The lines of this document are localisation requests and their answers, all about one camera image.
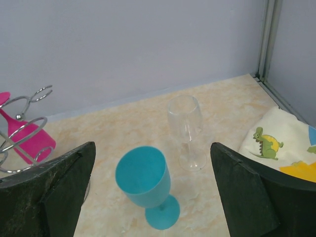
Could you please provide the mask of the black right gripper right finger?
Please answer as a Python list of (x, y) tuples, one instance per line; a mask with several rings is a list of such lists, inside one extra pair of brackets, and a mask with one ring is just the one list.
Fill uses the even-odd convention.
[(314, 237), (316, 185), (281, 173), (215, 142), (210, 147), (232, 237)]

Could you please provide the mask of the blue wine glass front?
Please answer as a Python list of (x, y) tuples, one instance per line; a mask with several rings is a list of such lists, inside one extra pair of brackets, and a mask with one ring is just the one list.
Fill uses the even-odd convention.
[(118, 187), (137, 206), (145, 209), (148, 224), (165, 230), (180, 216), (180, 204), (170, 194), (171, 178), (164, 154), (152, 146), (127, 152), (115, 171)]

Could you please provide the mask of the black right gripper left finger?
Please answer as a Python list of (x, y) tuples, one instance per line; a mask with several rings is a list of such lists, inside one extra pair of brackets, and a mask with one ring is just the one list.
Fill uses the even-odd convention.
[(72, 237), (96, 157), (94, 142), (0, 180), (2, 237)]

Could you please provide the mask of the clear wine glass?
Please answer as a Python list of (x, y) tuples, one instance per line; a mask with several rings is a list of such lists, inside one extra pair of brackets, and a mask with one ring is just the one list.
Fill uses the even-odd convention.
[(198, 100), (191, 95), (172, 98), (167, 106), (171, 134), (180, 145), (179, 164), (186, 171), (199, 171), (206, 165), (206, 157), (194, 141), (202, 132), (202, 113)]

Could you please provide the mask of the dinosaur print yellow cloth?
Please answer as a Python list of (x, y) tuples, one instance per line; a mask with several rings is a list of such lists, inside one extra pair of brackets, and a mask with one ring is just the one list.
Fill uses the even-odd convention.
[(239, 153), (282, 173), (316, 181), (316, 128), (279, 107), (249, 130)]

